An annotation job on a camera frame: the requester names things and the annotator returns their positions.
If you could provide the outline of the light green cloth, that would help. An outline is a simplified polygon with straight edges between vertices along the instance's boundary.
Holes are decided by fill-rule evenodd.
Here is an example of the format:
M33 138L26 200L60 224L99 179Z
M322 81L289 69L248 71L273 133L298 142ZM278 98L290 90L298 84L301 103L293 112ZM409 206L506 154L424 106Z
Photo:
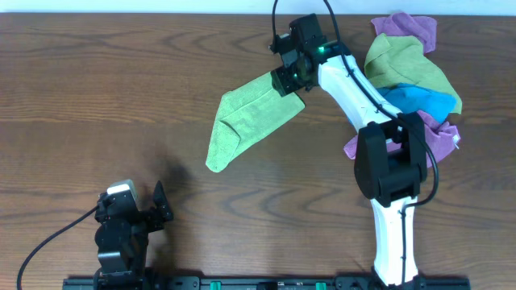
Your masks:
M223 94L215 115L206 166L221 172L248 148L269 136L299 114L305 104L290 93L282 97L267 72Z

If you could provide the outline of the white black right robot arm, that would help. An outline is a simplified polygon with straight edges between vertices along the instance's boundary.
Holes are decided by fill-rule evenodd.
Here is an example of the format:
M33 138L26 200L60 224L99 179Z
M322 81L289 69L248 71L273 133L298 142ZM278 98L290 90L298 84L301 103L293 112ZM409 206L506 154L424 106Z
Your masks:
M387 288L403 288L418 274L413 250L414 211L427 178L424 124L386 101L340 41L322 33L315 14L295 19L274 35L270 50L282 66L273 88L282 96L320 87L337 102L357 132L354 174L371 201L377 240L374 272Z

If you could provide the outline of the olive green cloth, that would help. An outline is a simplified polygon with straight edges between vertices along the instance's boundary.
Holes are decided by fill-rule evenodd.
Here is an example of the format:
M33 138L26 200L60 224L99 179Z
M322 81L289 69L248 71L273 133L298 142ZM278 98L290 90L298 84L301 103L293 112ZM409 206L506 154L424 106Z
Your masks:
M462 113L462 101L444 72L423 54L415 36L379 34L372 42L364 62L364 73L376 88L404 83L453 96L452 113Z

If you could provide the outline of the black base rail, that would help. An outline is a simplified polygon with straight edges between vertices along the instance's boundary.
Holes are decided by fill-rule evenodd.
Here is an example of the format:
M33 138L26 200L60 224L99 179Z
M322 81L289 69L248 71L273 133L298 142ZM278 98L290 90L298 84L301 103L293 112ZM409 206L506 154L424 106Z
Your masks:
M387 286L371 276L344 275L332 279L301 278L199 278L173 276L145 279L139 284L110 284L105 279L65 279L63 290L375 290Z

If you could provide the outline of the purple cloth near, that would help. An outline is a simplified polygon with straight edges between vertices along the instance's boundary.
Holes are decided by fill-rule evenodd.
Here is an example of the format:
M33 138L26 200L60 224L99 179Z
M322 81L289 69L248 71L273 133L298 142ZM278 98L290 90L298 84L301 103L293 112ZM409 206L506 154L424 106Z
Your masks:
M422 110L419 110L417 113L425 124L426 141L438 163L458 148L460 134L457 126L451 125L446 121L439 123L430 114ZM343 147L344 153L351 160L356 158L357 142L358 135ZM387 143L387 151L395 151L400 148L401 144L399 143Z

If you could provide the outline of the blue cloth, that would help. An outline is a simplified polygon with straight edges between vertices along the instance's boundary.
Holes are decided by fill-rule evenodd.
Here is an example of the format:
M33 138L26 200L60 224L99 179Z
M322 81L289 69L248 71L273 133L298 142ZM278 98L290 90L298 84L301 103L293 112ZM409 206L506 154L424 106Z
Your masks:
M456 105L456 99L452 95L417 85L401 83L393 87L378 88L377 91L402 113L421 110L438 123L443 123Z

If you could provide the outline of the purple cloth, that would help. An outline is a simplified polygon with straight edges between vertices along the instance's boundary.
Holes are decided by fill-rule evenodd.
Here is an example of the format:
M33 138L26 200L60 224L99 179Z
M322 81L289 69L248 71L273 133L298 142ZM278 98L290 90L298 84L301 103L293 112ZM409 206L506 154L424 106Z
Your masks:
M374 18L371 24L377 35L414 36L422 43L424 53L436 49L437 21L432 17L397 12L386 17Z
M458 148L460 134L457 126L451 125L446 121L439 123L430 114L422 110L419 110L417 113L425 124L426 141L438 163ZM356 158L357 142L358 135L343 147L344 153L351 160ZM387 143L387 151L395 151L400 148L401 144L399 143Z

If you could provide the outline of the purple cloth far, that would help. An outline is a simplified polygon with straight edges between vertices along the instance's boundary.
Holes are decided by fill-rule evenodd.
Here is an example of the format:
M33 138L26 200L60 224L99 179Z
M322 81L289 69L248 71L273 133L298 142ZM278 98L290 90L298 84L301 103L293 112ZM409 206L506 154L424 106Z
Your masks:
M436 49L437 21L432 17L397 12L386 17L374 18L371 24L377 35L414 36L422 43L424 53Z

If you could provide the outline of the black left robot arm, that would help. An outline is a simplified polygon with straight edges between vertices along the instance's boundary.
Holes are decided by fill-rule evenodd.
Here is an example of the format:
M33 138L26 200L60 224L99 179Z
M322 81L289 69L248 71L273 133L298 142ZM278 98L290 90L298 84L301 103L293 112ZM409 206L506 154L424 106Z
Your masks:
M94 274L95 289L154 289L156 275L146 268L148 235L164 229L173 220L173 211L157 182L149 209L138 209L132 180L113 183L98 199L95 220L100 223L94 236L100 268Z

